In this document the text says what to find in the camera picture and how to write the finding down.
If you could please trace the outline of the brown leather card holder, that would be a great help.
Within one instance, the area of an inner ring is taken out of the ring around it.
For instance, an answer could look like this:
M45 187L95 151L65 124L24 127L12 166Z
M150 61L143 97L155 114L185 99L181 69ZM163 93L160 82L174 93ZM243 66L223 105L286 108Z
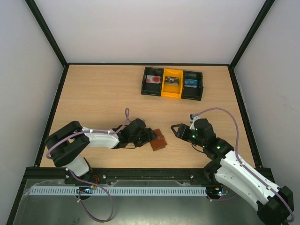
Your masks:
M153 130L153 132L156 135L156 137L152 141L150 141L152 150L158 151L160 149L165 148L167 146L167 142L166 142L165 137L162 134L161 130L158 128L158 129Z

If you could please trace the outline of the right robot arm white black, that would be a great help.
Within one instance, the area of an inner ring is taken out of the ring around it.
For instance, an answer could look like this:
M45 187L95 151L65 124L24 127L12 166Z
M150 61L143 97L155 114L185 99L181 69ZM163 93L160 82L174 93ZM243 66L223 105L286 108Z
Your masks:
M211 161L204 167L208 183L220 183L248 202L266 225L281 225L292 217L293 193L251 167L227 141L216 137L207 119L195 117L190 126L172 125L175 136L203 148Z

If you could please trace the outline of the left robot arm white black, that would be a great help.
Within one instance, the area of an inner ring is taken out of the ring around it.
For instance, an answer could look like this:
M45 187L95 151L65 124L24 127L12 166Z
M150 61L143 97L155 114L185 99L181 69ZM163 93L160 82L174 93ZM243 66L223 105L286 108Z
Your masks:
M80 156L85 148L124 149L128 144L139 148L156 138L157 135L142 119L109 130L89 129L72 121L46 138L46 157L52 159L56 167L65 167L82 177L91 171L87 160Z

